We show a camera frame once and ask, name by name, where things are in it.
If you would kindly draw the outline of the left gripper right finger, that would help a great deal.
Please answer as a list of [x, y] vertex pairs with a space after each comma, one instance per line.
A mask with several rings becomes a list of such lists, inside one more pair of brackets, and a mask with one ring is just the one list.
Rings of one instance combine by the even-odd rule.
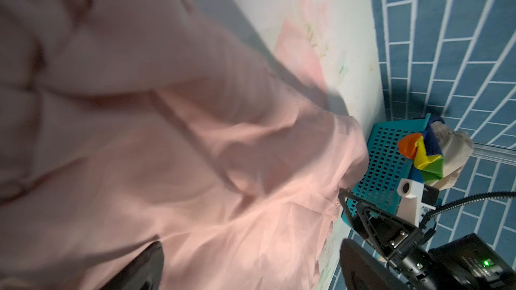
[[341, 243], [339, 264], [348, 289], [409, 289], [351, 239], [345, 238]]

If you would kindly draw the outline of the pink shorts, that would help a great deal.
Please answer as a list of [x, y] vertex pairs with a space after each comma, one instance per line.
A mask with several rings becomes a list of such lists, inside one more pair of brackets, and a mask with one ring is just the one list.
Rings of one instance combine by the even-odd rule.
[[368, 151], [192, 0], [1, 0], [1, 288], [310, 289]]

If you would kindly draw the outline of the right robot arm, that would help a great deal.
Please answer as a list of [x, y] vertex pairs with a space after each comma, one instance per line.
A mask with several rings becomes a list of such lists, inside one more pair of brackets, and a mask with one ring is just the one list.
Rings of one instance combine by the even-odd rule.
[[355, 241], [344, 240], [339, 264], [347, 288], [514, 289], [515, 271], [475, 233], [430, 251], [423, 249], [436, 233], [426, 225], [438, 214], [477, 201], [514, 197], [512, 191], [468, 196], [428, 211], [416, 226], [340, 191], [348, 223], [386, 261], [381, 264]]

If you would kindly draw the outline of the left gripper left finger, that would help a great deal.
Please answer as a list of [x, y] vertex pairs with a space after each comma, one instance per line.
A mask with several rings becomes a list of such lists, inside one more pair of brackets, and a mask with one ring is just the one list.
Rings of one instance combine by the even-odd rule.
[[162, 244], [151, 243], [101, 290], [153, 290], [161, 283], [165, 262]]

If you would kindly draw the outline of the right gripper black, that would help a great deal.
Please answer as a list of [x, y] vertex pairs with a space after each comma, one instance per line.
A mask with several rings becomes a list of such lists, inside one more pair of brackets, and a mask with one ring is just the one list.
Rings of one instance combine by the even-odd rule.
[[424, 231], [350, 191], [341, 190], [339, 201], [352, 230], [374, 248], [388, 268], [412, 286], [435, 285], [435, 263], [422, 248], [434, 236], [434, 228]]

